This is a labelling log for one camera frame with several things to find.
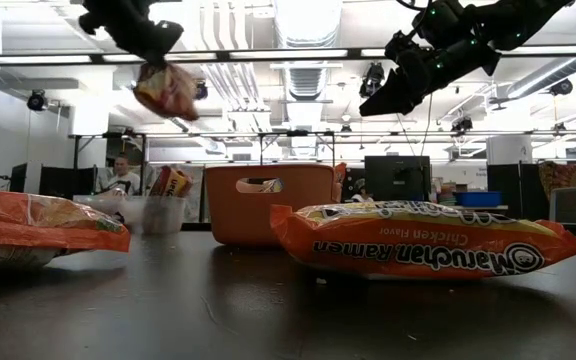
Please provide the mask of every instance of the ceiling duct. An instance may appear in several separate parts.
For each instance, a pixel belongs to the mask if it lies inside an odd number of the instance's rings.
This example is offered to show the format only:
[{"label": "ceiling duct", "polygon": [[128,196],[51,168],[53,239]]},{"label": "ceiling duct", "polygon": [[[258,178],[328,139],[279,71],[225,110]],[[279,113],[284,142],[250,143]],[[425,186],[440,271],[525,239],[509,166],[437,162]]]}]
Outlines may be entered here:
[{"label": "ceiling duct", "polygon": [[556,59],[508,88],[508,98],[519,99],[552,86],[576,73],[576,57]]},{"label": "ceiling duct", "polygon": [[[279,47],[283,49],[332,48],[337,42],[341,23],[342,0],[274,0],[275,29]],[[307,62],[309,68],[290,68],[286,64],[284,84],[286,98],[297,101],[317,100],[325,90],[328,69],[322,61]],[[289,103],[286,114],[293,128],[310,126],[321,120],[323,104]],[[315,149],[316,138],[293,139],[295,148]],[[315,151],[299,156],[314,156]]]}]

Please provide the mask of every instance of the dark table surface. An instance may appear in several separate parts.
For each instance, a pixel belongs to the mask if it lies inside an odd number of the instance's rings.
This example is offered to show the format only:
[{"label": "dark table surface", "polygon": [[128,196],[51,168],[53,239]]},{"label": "dark table surface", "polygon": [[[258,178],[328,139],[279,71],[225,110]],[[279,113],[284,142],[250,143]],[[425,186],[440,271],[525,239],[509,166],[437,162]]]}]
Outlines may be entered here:
[{"label": "dark table surface", "polygon": [[0,273],[0,359],[576,359],[576,257],[466,283],[302,270],[184,232]]}]

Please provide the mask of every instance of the ceiling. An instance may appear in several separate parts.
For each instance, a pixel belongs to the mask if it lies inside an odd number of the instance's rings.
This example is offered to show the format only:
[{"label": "ceiling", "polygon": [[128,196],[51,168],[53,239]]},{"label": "ceiling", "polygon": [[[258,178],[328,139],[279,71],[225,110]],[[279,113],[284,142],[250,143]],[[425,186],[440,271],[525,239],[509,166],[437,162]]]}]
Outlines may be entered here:
[{"label": "ceiling", "polygon": [[[245,6],[246,40],[253,49],[276,48],[277,37],[274,28],[274,11],[270,0],[238,1],[201,1],[202,21],[206,20],[206,7],[215,4],[215,36],[219,34],[219,14],[224,4],[229,7]],[[491,1],[462,1],[462,4],[489,4]],[[151,7],[151,19],[179,22],[187,27],[189,20],[188,2],[166,2]],[[0,1],[0,54],[42,54],[42,53],[93,53],[119,50],[107,36],[90,37],[77,26],[77,18],[84,13],[81,5],[71,4],[68,0],[30,1],[7,0]],[[409,11],[395,1],[384,0],[349,0],[343,2],[341,23],[338,32],[339,47],[382,47],[398,29],[404,32],[411,29],[411,19],[416,13]],[[535,36],[529,44],[576,44],[576,3],[556,14],[548,24]],[[176,51],[188,50],[180,41],[175,46]],[[474,71],[454,82],[445,89],[435,92],[415,110],[406,116],[386,115],[363,118],[358,107],[363,102],[358,95],[361,77],[370,65],[369,61],[343,61],[339,68],[329,70],[327,87],[319,100],[329,103],[323,105],[321,121],[317,129],[338,130],[345,121],[342,115],[350,115],[349,123],[354,131],[389,131],[401,129],[401,125],[409,131],[449,130],[455,120],[458,105],[471,99],[464,106],[467,113],[475,121],[475,128],[482,130],[517,130],[517,129],[550,129],[555,119],[573,118],[576,115],[576,74],[570,77],[575,90],[566,97],[553,99],[550,95],[533,94],[516,102],[507,103],[507,109],[491,111],[495,106],[488,105],[485,100],[494,95],[495,84],[502,87],[514,83],[527,75],[538,71],[552,62],[552,58],[504,58],[498,65],[494,76],[489,77],[483,71]],[[253,63],[254,74],[265,105],[270,110],[270,124],[273,127],[289,126],[286,114],[286,91],[282,71],[272,70],[270,63]],[[393,64],[383,62],[388,71]],[[184,68],[196,77],[204,77],[200,65],[184,65]],[[113,83],[108,84],[102,74],[113,73]],[[174,132],[178,128],[170,122],[161,119],[143,109],[126,89],[136,76],[135,66],[53,66],[53,67],[5,67],[0,69],[0,81],[12,88],[28,79],[76,79],[78,85],[69,88],[48,89],[48,96],[66,103],[76,104],[87,96],[104,96],[108,102],[117,104],[110,115],[111,125],[135,127],[151,132]],[[197,122],[201,131],[227,130],[227,121],[223,118],[224,101],[217,92],[209,86],[209,97],[197,101],[196,106],[203,117]],[[486,90],[483,96],[473,95]],[[571,122],[569,129],[576,128]],[[453,143],[449,137],[436,139],[436,148],[445,148]],[[571,141],[569,146],[576,146]],[[341,139],[341,141],[357,142],[357,139]],[[381,137],[362,138],[361,142],[383,142]],[[484,139],[477,139],[480,145]],[[187,141],[170,142],[177,146]],[[399,146],[402,152],[410,148],[407,144]]]}]

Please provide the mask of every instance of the white shirt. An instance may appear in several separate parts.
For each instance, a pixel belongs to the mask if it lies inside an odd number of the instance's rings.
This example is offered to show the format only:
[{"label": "white shirt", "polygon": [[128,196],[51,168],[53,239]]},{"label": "white shirt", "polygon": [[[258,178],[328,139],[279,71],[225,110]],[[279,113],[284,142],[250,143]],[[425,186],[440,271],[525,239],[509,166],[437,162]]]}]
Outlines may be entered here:
[{"label": "white shirt", "polygon": [[359,195],[359,194],[353,195],[353,196],[351,197],[351,199],[352,199],[354,202],[373,202],[373,200],[372,200],[371,197],[369,197],[368,199],[365,199],[365,200],[364,200],[364,198],[361,197],[361,195]]},{"label": "white shirt", "polygon": [[[139,175],[133,173],[133,172],[129,172],[128,174],[124,175],[124,176],[113,176],[110,178],[110,180],[108,180],[108,186],[116,183],[117,181],[130,181],[130,190],[128,191],[128,195],[137,195],[139,194],[139,189],[140,189],[140,185],[141,185],[141,179],[139,178]],[[125,189],[125,186],[122,185],[114,185],[113,188],[122,188]]]}]

